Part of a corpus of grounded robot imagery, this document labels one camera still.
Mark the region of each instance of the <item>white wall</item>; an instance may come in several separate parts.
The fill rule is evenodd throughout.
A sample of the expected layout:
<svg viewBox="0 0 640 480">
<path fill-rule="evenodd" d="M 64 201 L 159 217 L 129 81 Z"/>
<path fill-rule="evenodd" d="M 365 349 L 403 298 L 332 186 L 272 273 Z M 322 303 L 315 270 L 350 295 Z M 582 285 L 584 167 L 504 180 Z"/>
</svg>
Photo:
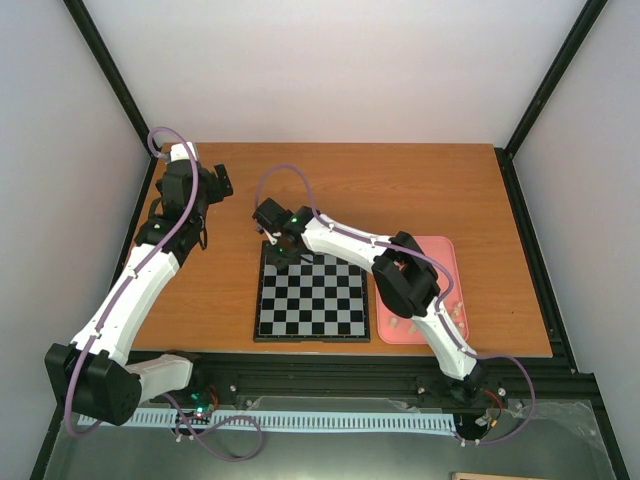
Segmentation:
<svg viewBox="0 0 640 480">
<path fill-rule="evenodd" d="M 44 367 L 104 297 L 147 160 L 62 2 L 0 14 L 0 477 L 27 478 Z"/>
<path fill-rule="evenodd" d="M 504 146 L 584 0 L 88 0 L 152 124 L 199 141 Z"/>
<path fill-rule="evenodd" d="M 609 2 L 516 167 L 580 369 L 640 478 L 640 3 Z"/>
</svg>

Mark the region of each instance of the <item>purple hose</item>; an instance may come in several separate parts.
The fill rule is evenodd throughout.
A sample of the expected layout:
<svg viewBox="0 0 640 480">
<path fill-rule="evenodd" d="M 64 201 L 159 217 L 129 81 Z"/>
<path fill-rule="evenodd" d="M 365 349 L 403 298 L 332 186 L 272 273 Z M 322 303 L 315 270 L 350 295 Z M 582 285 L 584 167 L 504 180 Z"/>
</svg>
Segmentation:
<svg viewBox="0 0 640 480">
<path fill-rule="evenodd" d="M 182 216 L 180 216 L 180 218 L 178 219 L 176 224 L 173 226 L 173 228 L 169 230 L 169 232 L 162 238 L 162 240 L 160 240 L 160 242 L 158 242 L 158 244 L 153 248 L 153 250 L 151 250 L 147 254 L 147 256 L 144 257 L 142 261 L 133 269 L 135 273 L 139 273 L 140 270 L 142 270 L 142 268 L 144 268 L 144 266 L 147 263 L 149 263 L 149 261 L 153 258 L 153 256 L 156 253 L 158 253 L 169 240 L 171 240 L 171 237 L 173 237 L 176 234 L 176 232 L 180 229 L 180 227 L 182 227 L 182 225 L 187 221 L 187 218 L 191 214 L 191 209 L 193 208 L 193 205 L 196 201 L 196 195 L 198 193 L 198 163 L 196 161 L 196 158 L 193 152 L 189 148 L 189 145 L 187 145 L 187 141 L 175 130 L 172 130 L 168 127 L 156 127 L 153 130 L 151 130 L 149 132 L 149 135 L 147 136 L 147 144 L 149 145 L 150 150 L 153 152 L 155 156 L 160 156 L 161 154 L 161 152 L 156 150 L 153 145 L 153 136 L 158 132 L 166 132 L 174 135 L 187 151 L 187 155 L 189 156 L 189 162 L 191 163 L 191 174 L 193 175 L 193 181 L 191 184 L 191 195 L 189 196 L 189 201 L 187 202 L 187 206 L 185 207 L 185 210 L 182 213 Z M 100 315 L 100 318 L 96 323 L 95 330 L 97 333 L 100 333 L 100 330 L 102 330 L 102 327 L 107 321 L 109 314 L 115 307 L 116 303 L 122 296 L 123 292 L 126 290 L 127 286 L 131 283 L 131 280 L 133 280 L 133 277 L 131 276 L 128 276 L 127 278 L 125 278 L 124 281 L 120 284 L 120 286 L 116 290 L 116 292 L 111 297 L 111 300 L 109 300 L 109 303 L 107 303 L 107 306 L 103 310 L 102 315 Z M 76 361 L 76 365 L 73 369 L 73 372 L 71 373 L 71 379 L 69 380 L 69 388 L 67 390 L 67 395 L 64 402 L 64 425 L 65 425 L 65 428 L 67 429 L 67 432 L 69 432 L 69 435 L 75 438 L 79 438 L 85 434 L 88 434 L 89 432 L 92 432 L 101 423 L 100 421 L 96 421 L 96 423 L 94 423 L 89 428 L 81 432 L 74 428 L 73 422 L 71 421 L 73 397 L 76 392 L 78 377 L 80 376 L 82 365 L 84 364 L 84 361 L 87 358 L 87 355 L 89 354 L 89 350 L 91 349 L 92 345 L 94 344 L 97 338 L 98 337 L 96 337 L 95 335 L 92 335 L 91 337 L 89 337 L 87 344 L 82 349 L 82 352 L 80 352 L 80 356 L 78 357 L 78 360 Z"/>
<path fill-rule="evenodd" d="M 229 418 L 227 418 L 225 420 L 222 420 L 221 422 L 218 422 L 215 425 L 207 428 L 206 430 L 198 433 L 193 429 L 193 426 L 191 425 L 191 422 L 189 421 L 189 418 L 184 413 L 184 411 L 180 408 L 180 405 L 178 405 L 178 402 L 176 402 L 175 399 L 171 395 L 169 395 L 168 393 L 164 393 L 164 394 L 162 394 L 162 396 L 165 397 L 167 400 L 169 400 L 169 403 L 171 403 L 171 405 L 173 405 L 173 408 L 175 408 L 177 410 L 178 415 L 180 415 L 180 420 L 187 427 L 187 430 L 189 430 L 191 435 L 193 435 L 193 438 L 200 444 L 200 446 L 202 448 L 204 448 L 207 452 L 209 452 L 214 457 L 217 457 L 220 460 L 224 460 L 226 462 L 242 462 L 244 460 L 249 460 L 250 458 L 255 457 L 258 454 L 258 452 L 260 451 L 260 449 L 262 448 L 262 445 L 264 443 L 264 433 L 263 433 L 262 429 L 260 428 L 260 424 L 254 418 L 246 416 L 246 415 L 235 415 L 233 417 L 229 417 Z M 229 455 L 224 455 L 224 454 L 222 454 L 220 452 L 217 452 L 216 450 L 213 450 L 206 443 L 204 443 L 202 441 L 201 437 L 204 437 L 205 435 L 209 435 L 210 433 L 215 432 L 216 430 L 218 430 L 223 425 L 226 425 L 227 423 L 231 423 L 234 420 L 243 420 L 243 421 L 245 421 L 247 423 L 250 423 L 251 425 L 253 425 L 256 428 L 256 431 L 258 432 L 258 444 L 248 454 L 246 454 L 246 455 L 244 455 L 242 457 L 231 457 Z"/>
<path fill-rule="evenodd" d="M 302 173 L 302 170 L 300 170 L 298 167 L 296 167 L 295 165 L 291 165 L 288 163 L 283 163 L 281 165 L 276 165 L 275 167 L 271 167 L 270 169 L 268 169 L 260 178 L 260 181 L 258 182 L 258 188 L 256 190 L 256 197 L 255 197 L 255 206 L 256 208 L 258 208 L 258 205 L 260 204 L 260 194 L 262 193 L 262 188 L 264 187 L 264 183 L 267 180 L 267 177 L 269 177 L 269 175 L 271 175 L 273 172 L 277 171 L 277 170 L 282 170 L 282 169 L 289 169 L 289 170 L 293 170 L 294 172 L 296 172 L 298 174 L 298 176 L 302 179 L 302 181 L 304 182 L 305 188 L 307 189 L 307 195 L 309 197 L 309 203 L 310 203 L 310 207 L 311 207 L 311 211 L 313 212 L 313 216 L 316 218 L 316 220 L 318 220 L 322 225 L 324 225 L 325 227 L 329 227 L 329 223 L 327 221 L 325 221 L 323 218 L 320 217 L 320 215 L 318 214 L 318 209 L 316 208 L 316 199 L 315 196 L 313 195 L 313 190 L 311 189 L 311 184 L 309 183 L 309 180 L 307 179 L 307 177 L 304 175 L 304 173 Z M 338 226 L 333 226 L 332 227 L 333 231 L 338 232 L 342 235 L 345 235 L 349 238 L 352 238 L 354 240 L 359 240 L 361 242 L 364 243 L 370 243 L 370 238 L 363 236 L 363 235 L 358 235 L 357 233 L 345 230 L 343 228 L 340 228 Z M 436 304 L 435 304 L 435 309 L 436 309 L 436 313 L 438 315 L 438 318 L 440 319 L 440 323 L 442 324 L 442 326 L 444 327 L 445 331 L 447 332 L 447 335 L 451 338 L 451 340 L 453 341 L 454 345 L 456 345 L 460 350 L 462 350 L 462 344 L 458 341 L 458 339 L 456 338 L 456 336 L 454 335 L 454 333 L 451 331 L 451 329 L 449 328 L 449 325 L 447 324 L 444 316 L 442 316 L 439 313 L 440 310 L 440 306 L 442 305 L 442 302 L 444 301 L 444 299 L 447 297 L 447 295 L 449 295 L 451 293 L 451 291 L 453 290 L 453 277 L 451 275 L 451 273 L 449 273 L 449 271 L 444 267 L 444 265 L 440 264 L 439 262 L 437 262 L 436 260 L 434 260 L 433 258 L 420 253 L 420 252 L 416 252 L 414 250 L 411 250 L 409 248 L 405 248 L 405 247 L 401 247 L 398 245 L 393 245 L 392 243 L 388 243 L 388 242 L 375 242 L 374 243 L 375 246 L 378 247 L 385 247 L 385 248 L 390 248 L 392 250 L 398 251 L 398 252 L 402 252 L 402 253 L 407 253 L 409 255 L 413 255 L 414 257 L 420 258 L 422 260 L 425 260 L 429 263 L 431 263 L 433 266 L 435 266 L 438 270 L 440 270 L 445 277 L 447 277 L 447 288 L 444 292 L 442 292 L 440 294 L 440 296 L 438 297 L 438 299 L 436 300 Z M 495 358 L 506 358 L 507 360 L 512 361 L 513 363 L 515 363 L 515 365 L 520 369 L 520 371 L 522 372 L 522 374 L 524 375 L 525 380 L 527 381 L 527 385 L 529 386 L 529 392 L 531 394 L 531 410 L 529 411 L 529 414 L 527 415 L 527 418 L 525 418 L 524 422 L 522 422 L 522 424 L 520 424 L 520 426 L 518 428 L 516 428 L 513 432 L 508 433 L 507 435 L 498 438 L 497 440 L 487 440 L 487 441 L 483 441 L 480 442 L 479 445 L 496 445 L 498 443 L 502 443 L 510 438 L 513 438 L 515 435 L 517 435 L 518 433 L 520 433 L 522 430 L 524 430 L 524 428 L 531 422 L 531 420 L 533 419 L 533 414 L 535 413 L 535 408 L 536 408 L 536 392 L 535 389 L 533 387 L 533 382 L 531 381 L 531 377 L 529 376 L 529 373 L 527 372 L 527 370 L 524 368 L 524 366 L 522 365 L 522 363 L 520 363 L 520 361 L 515 358 L 512 355 L 477 355 L 475 353 L 471 353 L 467 350 L 464 350 L 464 354 L 471 357 L 471 358 L 475 358 L 476 360 L 491 360 L 491 359 L 495 359 Z M 457 438 L 459 440 L 464 440 L 462 437 L 460 437 L 458 434 L 456 434 Z"/>
</svg>

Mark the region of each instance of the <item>purple cable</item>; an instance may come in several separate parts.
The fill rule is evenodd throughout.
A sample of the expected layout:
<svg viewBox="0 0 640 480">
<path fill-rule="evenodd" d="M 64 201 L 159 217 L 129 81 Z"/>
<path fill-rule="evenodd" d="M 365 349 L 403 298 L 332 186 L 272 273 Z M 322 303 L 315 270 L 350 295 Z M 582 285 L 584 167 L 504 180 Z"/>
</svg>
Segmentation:
<svg viewBox="0 0 640 480">
<path fill-rule="evenodd" d="M 263 433 L 262 429 L 260 428 L 260 424 L 254 418 L 246 416 L 246 415 L 235 415 L 233 417 L 226 418 L 226 419 L 222 420 L 221 422 L 218 422 L 215 425 L 207 428 L 206 430 L 198 433 L 193 429 L 193 426 L 191 425 L 191 422 L 189 422 L 189 418 L 184 413 L 182 408 L 180 408 L 180 405 L 178 405 L 178 402 L 176 402 L 175 399 L 171 395 L 169 395 L 168 393 L 164 393 L 164 394 L 162 394 L 162 396 L 165 397 L 167 400 L 169 400 L 169 403 L 171 403 L 171 405 L 173 405 L 173 408 L 176 409 L 176 411 L 178 412 L 178 415 L 180 415 L 180 420 L 187 427 L 187 430 L 189 430 L 191 435 L 193 435 L 193 438 L 200 444 L 200 446 L 202 448 L 204 448 L 207 452 L 209 452 L 214 457 L 217 457 L 220 460 L 224 460 L 225 462 L 242 462 L 244 460 L 249 460 L 250 458 L 255 457 L 258 454 L 258 452 L 260 451 L 260 449 L 262 448 L 262 445 L 264 443 L 264 433 Z M 210 433 L 213 433 L 216 430 L 218 430 L 221 426 L 226 425 L 227 423 L 231 423 L 231 422 L 233 422 L 235 420 L 243 420 L 243 421 L 245 421 L 247 423 L 250 423 L 251 425 L 256 427 L 256 431 L 258 432 L 258 444 L 248 454 L 246 454 L 246 455 L 244 455 L 242 457 L 231 457 L 229 455 L 224 455 L 223 453 L 220 453 L 220 452 L 218 452 L 216 450 L 213 450 L 206 443 L 204 443 L 202 441 L 201 437 L 204 437 L 205 435 L 209 435 Z"/>
<path fill-rule="evenodd" d="M 176 132 L 175 130 L 172 130 L 171 128 L 168 128 L 168 127 L 154 128 L 149 132 L 149 135 L 147 136 L 147 144 L 149 145 L 149 149 L 153 152 L 153 154 L 156 157 L 159 157 L 162 155 L 161 152 L 156 150 L 153 145 L 153 136 L 158 132 L 166 132 L 174 135 L 180 141 L 182 146 L 185 148 L 187 155 L 189 156 L 189 162 L 191 163 L 191 174 L 193 175 L 193 181 L 191 185 L 191 195 L 189 196 L 189 201 L 187 202 L 187 206 L 185 207 L 185 210 L 182 213 L 182 216 L 178 219 L 178 221 L 173 226 L 173 228 L 169 230 L 169 232 L 162 238 L 162 240 L 158 242 L 158 244 L 153 248 L 153 250 L 151 250 L 147 254 L 147 256 L 144 257 L 142 261 L 133 269 L 135 273 L 140 273 L 140 270 L 142 270 L 142 268 L 144 268 L 144 266 L 147 263 L 149 263 L 149 261 L 153 258 L 153 256 L 156 253 L 158 253 L 169 240 L 171 240 L 171 237 L 173 237 L 176 234 L 176 232 L 180 229 L 180 227 L 182 227 L 182 225 L 187 221 L 187 218 L 191 214 L 191 209 L 193 208 L 193 205 L 196 201 L 196 195 L 198 193 L 198 163 L 196 161 L 196 158 L 193 152 L 189 148 L 189 145 L 187 145 L 187 141 L 178 132 Z M 122 296 L 122 293 L 126 290 L 127 286 L 131 283 L 132 280 L 133 280 L 133 277 L 131 276 L 128 276 L 127 278 L 125 278 L 124 281 L 120 284 L 120 286 L 116 290 L 116 292 L 111 297 L 111 300 L 109 300 L 109 303 L 107 303 L 107 306 L 105 307 L 104 311 L 102 312 L 102 315 L 100 315 L 100 318 L 96 323 L 95 330 L 97 333 L 100 333 L 100 330 L 102 330 L 102 327 L 107 321 L 109 314 L 111 313 L 116 303 Z M 79 438 L 79 437 L 82 437 L 83 435 L 86 435 L 92 432 L 101 423 L 100 421 L 96 421 L 93 425 L 91 425 L 86 430 L 78 431 L 74 428 L 73 422 L 71 421 L 73 397 L 76 392 L 76 386 L 78 384 L 78 378 L 80 377 L 80 371 L 82 370 L 82 365 L 84 364 L 84 361 L 87 358 L 87 355 L 89 354 L 89 350 L 91 349 L 92 345 L 94 344 L 97 338 L 98 337 L 96 337 L 95 335 L 92 335 L 91 337 L 89 337 L 89 340 L 87 341 L 86 345 L 82 349 L 82 352 L 80 352 L 80 356 L 76 361 L 76 365 L 73 369 L 73 372 L 71 373 L 71 378 L 69 380 L 69 388 L 67 389 L 67 395 L 64 402 L 64 425 L 65 425 L 65 428 L 67 429 L 67 432 L 69 432 L 69 435 L 71 435 L 74 438 Z"/>
<path fill-rule="evenodd" d="M 316 220 L 318 220 L 325 227 L 330 227 L 329 226 L 329 222 L 325 221 L 318 214 L 318 209 L 316 208 L 316 199 L 315 199 L 315 196 L 313 194 L 313 190 L 311 188 L 311 183 L 309 183 L 309 180 L 307 179 L 307 177 L 304 175 L 304 173 L 302 173 L 302 170 L 300 170 L 295 165 L 291 165 L 289 163 L 283 163 L 283 164 L 280 164 L 280 165 L 276 165 L 275 167 L 271 167 L 266 172 L 264 172 L 264 174 L 260 178 L 260 181 L 258 182 L 258 188 L 256 190 L 256 197 L 255 197 L 255 206 L 256 206 L 256 208 L 258 208 L 258 206 L 260 204 L 260 194 L 262 193 L 262 188 L 264 187 L 264 183 L 266 182 L 267 178 L 273 172 L 275 172 L 277 170 L 282 170 L 282 169 L 293 170 L 294 172 L 296 172 L 298 174 L 298 176 L 304 182 L 305 188 L 307 189 L 307 196 L 309 197 L 309 203 L 310 203 L 311 212 L 313 213 L 313 216 L 316 218 Z M 353 233 L 353 232 L 351 232 L 349 230 L 345 230 L 345 229 L 340 228 L 338 226 L 334 225 L 332 227 L 332 230 L 335 231 L 335 232 L 338 232 L 338 233 L 340 233 L 342 235 L 345 235 L 345 236 L 347 236 L 349 238 L 353 238 L 354 240 L 359 240 L 359 241 L 367 243 L 367 244 L 370 243 L 370 238 L 369 237 L 366 237 L 366 236 L 363 236 L 363 235 L 358 235 L 357 233 Z M 395 250 L 397 252 L 406 253 L 406 254 L 409 254 L 409 255 L 413 255 L 414 257 L 420 258 L 422 260 L 425 260 L 425 261 L 431 263 L 432 265 L 434 265 L 438 270 L 440 270 L 445 275 L 445 277 L 447 277 L 447 281 L 448 281 L 447 288 L 446 288 L 446 290 L 444 292 L 442 292 L 440 294 L 440 296 L 436 300 L 435 309 L 436 309 L 436 313 L 438 315 L 438 318 L 440 319 L 440 323 L 442 324 L 442 326 L 444 327 L 445 331 L 447 332 L 447 335 L 451 338 L 453 343 L 459 349 L 462 350 L 462 344 L 458 341 L 458 339 L 454 335 L 453 331 L 451 331 L 451 329 L 449 328 L 449 325 L 447 324 L 447 321 L 445 320 L 444 316 L 439 313 L 440 306 L 442 305 L 442 302 L 447 297 L 447 295 L 449 295 L 451 293 L 451 291 L 453 290 L 454 282 L 453 282 L 453 276 L 451 275 L 451 273 L 444 267 L 444 265 L 442 265 L 441 263 L 437 262 L 433 258 L 425 255 L 424 253 L 416 252 L 416 251 L 411 250 L 409 248 L 401 247 L 399 245 L 393 245 L 392 243 L 389 243 L 389 242 L 377 241 L 377 242 L 374 243 L 374 245 L 378 246 L 378 247 L 390 248 L 390 249 Z M 469 352 L 467 350 L 464 350 L 464 354 L 469 356 L 469 357 L 471 357 L 471 358 L 475 358 L 476 360 L 491 360 L 491 359 L 495 359 L 495 358 L 506 358 L 507 360 L 512 361 L 520 369 L 520 371 L 524 375 L 524 378 L 525 378 L 525 380 L 527 382 L 527 385 L 529 386 L 529 392 L 531 394 L 531 410 L 529 411 L 529 414 L 527 415 L 527 418 L 525 418 L 524 422 L 522 422 L 522 424 L 520 424 L 520 426 L 518 428 L 516 428 L 513 432 L 510 432 L 507 435 L 505 435 L 505 436 L 503 436 L 501 438 L 498 438 L 496 440 L 487 440 L 487 441 L 480 442 L 479 445 L 486 445 L 486 446 L 496 445 L 496 444 L 502 443 L 502 442 L 504 442 L 504 441 L 506 441 L 506 440 L 508 440 L 510 438 L 513 438 L 515 435 L 517 435 L 522 430 L 524 430 L 524 428 L 533 419 L 533 414 L 535 413 L 536 393 L 535 393 L 535 389 L 533 387 L 533 382 L 531 381 L 531 377 L 529 376 L 529 373 L 524 368 L 522 363 L 520 363 L 520 361 L 517 358 L 515 358 L 514 356 L 512 356 L 512 355 L 477 355 L 477 354 L 471 353 L 471 352 Z M 457 433 L 456 433 L 456 437 L 460 441 L 464 441 L 464 439 L 462 437 L 460 437 Z"/>
</svg>

